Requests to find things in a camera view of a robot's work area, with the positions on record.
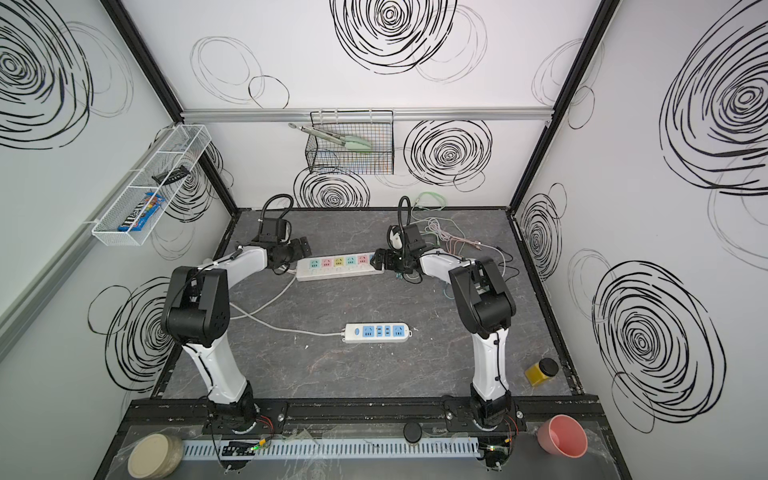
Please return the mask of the large multicolour power strip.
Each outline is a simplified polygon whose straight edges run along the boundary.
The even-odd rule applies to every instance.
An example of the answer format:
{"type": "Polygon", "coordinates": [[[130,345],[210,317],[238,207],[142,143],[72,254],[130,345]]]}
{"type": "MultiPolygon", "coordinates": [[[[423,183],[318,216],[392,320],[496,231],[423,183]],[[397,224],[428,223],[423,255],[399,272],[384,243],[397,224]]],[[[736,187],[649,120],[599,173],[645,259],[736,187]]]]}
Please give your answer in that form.
{"type": "Polygon", "coordinates": [[[373,267],[373,256],[370,252],[304,258],[297,262],[296,277],[307,282],[382,274],[373,267]]]}

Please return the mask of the small blue white power strip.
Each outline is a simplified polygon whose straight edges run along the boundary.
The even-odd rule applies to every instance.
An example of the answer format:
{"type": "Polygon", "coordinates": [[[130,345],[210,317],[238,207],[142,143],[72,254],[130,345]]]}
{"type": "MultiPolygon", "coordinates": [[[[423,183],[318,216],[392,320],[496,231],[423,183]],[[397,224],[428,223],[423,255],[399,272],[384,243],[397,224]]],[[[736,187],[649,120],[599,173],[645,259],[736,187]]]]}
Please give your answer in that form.
{"type": "Polygon", "coordinates": [[[343,331],[345,343],[402,343],[412,336],[409,326],[394,323],[348,323],[343,331]]]}

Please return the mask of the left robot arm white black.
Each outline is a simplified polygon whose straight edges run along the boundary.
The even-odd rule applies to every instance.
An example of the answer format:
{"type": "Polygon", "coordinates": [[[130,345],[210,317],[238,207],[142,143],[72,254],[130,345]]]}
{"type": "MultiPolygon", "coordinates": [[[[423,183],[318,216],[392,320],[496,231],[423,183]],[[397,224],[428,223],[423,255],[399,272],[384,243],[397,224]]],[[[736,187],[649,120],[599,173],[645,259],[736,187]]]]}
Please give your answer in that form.
{"type": "Polygon", "coordinates": [[[236,432],[258,423],[250,382],[239,370],[227,331],[229,290],[264,270],[286,270],[311,255],[305,237],[292,239],[289,221],[262,220],[257,236],[203,266],[182,266],[171,275],[161,330],[191,357],[206,387],[207,407],[236,432]]]}

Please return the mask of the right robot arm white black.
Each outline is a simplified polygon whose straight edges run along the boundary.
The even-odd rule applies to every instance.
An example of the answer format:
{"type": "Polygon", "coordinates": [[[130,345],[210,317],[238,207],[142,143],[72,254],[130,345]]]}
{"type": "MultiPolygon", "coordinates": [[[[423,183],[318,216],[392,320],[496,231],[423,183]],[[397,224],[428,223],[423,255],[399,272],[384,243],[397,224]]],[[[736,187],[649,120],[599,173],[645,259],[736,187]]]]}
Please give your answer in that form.
{"type": "Polygon", "coordinates": [[[480,428],[496,427],[514,408],[505,350],[516,305],[502,272],[489,257],[469,259],[441,248],[429,248],[414,225],[390,226],[387,244],[374,253],[375,269],[403,276],[418,273],[451,287],[459,318],[472,336],[472,415],[480,428]]]}

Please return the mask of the blue candy packet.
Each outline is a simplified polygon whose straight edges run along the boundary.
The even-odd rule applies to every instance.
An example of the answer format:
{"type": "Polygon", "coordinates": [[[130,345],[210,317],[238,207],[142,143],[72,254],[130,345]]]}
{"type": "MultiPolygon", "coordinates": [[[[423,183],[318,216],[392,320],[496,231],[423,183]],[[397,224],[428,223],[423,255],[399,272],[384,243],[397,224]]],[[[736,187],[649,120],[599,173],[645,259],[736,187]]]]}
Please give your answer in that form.
{"type": "Polygon", "coordinates": [[[157,193],[147,192],[130,214],[118,226],[118,232],[133,232],[144,229],[146,223],[165,203],[165,198],[157,193]]]}

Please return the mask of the black round knob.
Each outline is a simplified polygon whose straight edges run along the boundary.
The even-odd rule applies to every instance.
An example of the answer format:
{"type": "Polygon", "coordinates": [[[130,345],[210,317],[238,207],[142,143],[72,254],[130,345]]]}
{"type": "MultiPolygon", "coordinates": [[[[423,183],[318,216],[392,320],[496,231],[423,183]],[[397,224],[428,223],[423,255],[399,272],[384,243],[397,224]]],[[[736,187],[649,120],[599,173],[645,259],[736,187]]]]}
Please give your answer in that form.
{"type": "Polygon", "coordinates": [[[423,436],[423,430],[418,422],[407,422],[403,427],[403,437],[409,444],[417,444],[423,436]]]}

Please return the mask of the yellow jar black lid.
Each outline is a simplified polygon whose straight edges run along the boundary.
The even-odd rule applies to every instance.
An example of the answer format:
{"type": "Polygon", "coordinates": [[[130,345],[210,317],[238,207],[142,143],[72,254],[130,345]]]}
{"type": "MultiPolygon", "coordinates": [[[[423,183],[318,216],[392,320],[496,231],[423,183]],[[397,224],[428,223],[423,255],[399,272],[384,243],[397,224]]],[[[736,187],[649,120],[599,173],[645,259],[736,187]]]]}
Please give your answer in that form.
{"type": "Polygon", "coordinates": [[[528,367],[524,375],[532,387],[536,387],[552,378],[560,371],[558,362],[552,358],[545,357],[535,364],[528,367]]]}

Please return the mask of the pink plastic cup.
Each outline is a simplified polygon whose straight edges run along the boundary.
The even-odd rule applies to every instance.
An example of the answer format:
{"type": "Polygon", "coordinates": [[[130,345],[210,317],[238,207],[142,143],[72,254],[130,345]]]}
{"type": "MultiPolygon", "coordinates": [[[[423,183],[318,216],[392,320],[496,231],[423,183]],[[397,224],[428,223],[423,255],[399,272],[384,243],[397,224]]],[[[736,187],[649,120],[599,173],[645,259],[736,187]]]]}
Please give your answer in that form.
{"type": "Polygon", "coordinates": [[[539,446],[551,455],[577,459],[588,451],[586,431],[576,419],[565,414],[545,421],[536,438],[539,446]]]}

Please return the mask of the round beige lid container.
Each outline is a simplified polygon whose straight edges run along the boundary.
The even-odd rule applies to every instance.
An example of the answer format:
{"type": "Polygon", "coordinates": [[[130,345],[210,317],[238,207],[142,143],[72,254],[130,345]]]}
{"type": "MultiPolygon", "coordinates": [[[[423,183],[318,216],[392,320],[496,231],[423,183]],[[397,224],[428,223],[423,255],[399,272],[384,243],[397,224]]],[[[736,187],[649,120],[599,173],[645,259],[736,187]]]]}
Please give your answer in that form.
{"type": "Polygon", "coordinates": [[[132,449],[127,470],[134,479],[163,479],[172,474],[183,458],[182,439],[162,433],[144,437],[132,449]]]}

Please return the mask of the black front rail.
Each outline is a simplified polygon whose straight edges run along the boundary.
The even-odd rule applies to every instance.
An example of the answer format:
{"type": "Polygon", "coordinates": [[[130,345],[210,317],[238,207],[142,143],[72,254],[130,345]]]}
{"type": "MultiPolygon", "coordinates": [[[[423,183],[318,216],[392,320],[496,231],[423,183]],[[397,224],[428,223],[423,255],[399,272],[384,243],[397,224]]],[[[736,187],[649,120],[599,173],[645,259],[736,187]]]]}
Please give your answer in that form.
{"type": "MultiPolygon", "coordinates": [[[[522,396],[513,409],[487,429],[510,424],[524,431],[530,422],[542,422],[557,414],[577,420],[597,421],[605,416],[599,399],[581,396],[522,396]]],[[[257,399],[241,412],[236,407],[213,407],[205,399],[150,398],[135,400],[121,425],[209,425],[218,433],[233,427],[256,426],[258,433],[281,433],[300,424],[407,423],[435,424],[450,432],[481,432],[467,397],[397,398],[304,398],[257,399]]]]}

